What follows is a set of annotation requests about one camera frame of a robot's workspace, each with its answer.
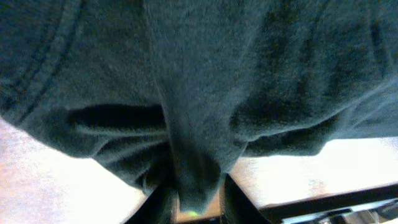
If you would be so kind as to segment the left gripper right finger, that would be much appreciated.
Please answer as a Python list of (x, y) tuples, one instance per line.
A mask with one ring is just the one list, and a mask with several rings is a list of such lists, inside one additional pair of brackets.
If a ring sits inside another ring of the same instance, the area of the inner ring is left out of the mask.
[(220, 190), (220, 208), (227, 224), (271, 224), (229, 174)]

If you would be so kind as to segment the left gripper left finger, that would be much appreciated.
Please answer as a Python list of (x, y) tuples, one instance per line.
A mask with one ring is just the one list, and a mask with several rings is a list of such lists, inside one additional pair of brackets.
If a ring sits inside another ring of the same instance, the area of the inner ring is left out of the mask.
[(160, 184), (125, 224), (172, 224), (175, 191), (168, 183)]

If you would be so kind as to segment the dark green t-shirt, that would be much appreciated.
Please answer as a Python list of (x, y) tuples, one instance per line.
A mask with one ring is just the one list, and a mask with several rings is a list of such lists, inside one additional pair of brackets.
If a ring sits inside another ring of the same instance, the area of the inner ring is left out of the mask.
[(1, 117), (201, 213), (240, 157), (397, 136), (397, 2), (2, 1)]

